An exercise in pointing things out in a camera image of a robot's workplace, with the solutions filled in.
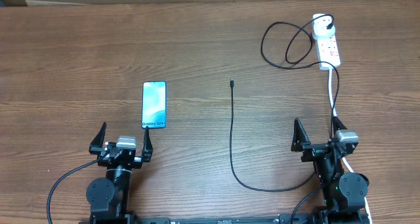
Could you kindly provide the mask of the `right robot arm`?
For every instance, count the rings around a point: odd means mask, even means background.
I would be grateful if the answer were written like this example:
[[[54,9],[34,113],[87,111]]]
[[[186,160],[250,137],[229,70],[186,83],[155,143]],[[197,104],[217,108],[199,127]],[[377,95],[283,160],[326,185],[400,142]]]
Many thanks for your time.
[[[291,151],[302,152],[302,162],[311,162],[320,181],[320,187],[304,197],[293,210],[291,223],[370,223],[369,215],[363,214],[369,179],[353,171],[345,172],[342,159],[352,154],[359,137],[347,129],[340,119],[333,117],[333,137],[322,144],[312,144],[297,118]],[[321,192],[324,205],[315,207],[310,214],[297,216],[297,211],[309,198]]]

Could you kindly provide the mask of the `blue Galaxy S24 smartphone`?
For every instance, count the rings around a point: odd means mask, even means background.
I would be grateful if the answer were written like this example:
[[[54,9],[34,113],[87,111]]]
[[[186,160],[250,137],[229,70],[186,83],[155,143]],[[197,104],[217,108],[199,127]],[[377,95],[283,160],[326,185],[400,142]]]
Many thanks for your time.
[[[143,83],[142,128],[161,129],[167,122],[167,83],[149,81]]]

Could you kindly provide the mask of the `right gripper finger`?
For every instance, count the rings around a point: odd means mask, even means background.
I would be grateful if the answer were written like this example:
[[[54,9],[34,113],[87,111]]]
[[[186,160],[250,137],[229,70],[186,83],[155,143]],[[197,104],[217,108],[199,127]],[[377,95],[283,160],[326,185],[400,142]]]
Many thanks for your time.
[[[291,143],[292,152],[302,152],[308,149],[310,146],[310,139],[306,134],[306,131],[300,121],[300,119],[295,118],[294,120],[294,134]]]
[[[341,120],[337,116],[332,117],[332,135],[334,135],[338,130],[346,130],[347,127],[341,122]]]

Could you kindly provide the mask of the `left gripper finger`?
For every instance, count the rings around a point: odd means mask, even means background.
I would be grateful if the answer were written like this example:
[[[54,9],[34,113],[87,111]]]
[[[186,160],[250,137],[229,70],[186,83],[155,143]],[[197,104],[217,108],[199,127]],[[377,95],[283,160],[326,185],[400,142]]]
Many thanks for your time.
[[[104,138],[106,134],[106,127],[107,123],[104,122],[100,128],[100,131],[97,133],[95,138],[91,141],[89,145],[89,153],[90,154],[101,154],[105,151],[103,144],[104,144]]]
[[[150,162],[153,154],[153,146],[150,140],[150,130],[149,127],[146,127],[144,130],[144,141],[143,141],[143,148],[142,148],[142,161],[143,162]]]

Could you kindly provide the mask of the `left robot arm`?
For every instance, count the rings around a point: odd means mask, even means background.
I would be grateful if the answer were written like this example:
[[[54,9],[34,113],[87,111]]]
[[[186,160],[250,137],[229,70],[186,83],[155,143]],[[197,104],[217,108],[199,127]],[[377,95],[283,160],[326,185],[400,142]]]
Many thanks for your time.
[[[106,168],[106,175],[93,180],[87,187],[89,223],[140,223],[138,215],[128,210],[129,193],[133,170],[151,160],[150,130],[144,129],[143,146],[138,155],[135,137],[120,136],[116,142],[106,142],[106,127],[103,123],[89,145],[89,153],[97,156],[95,163]]]

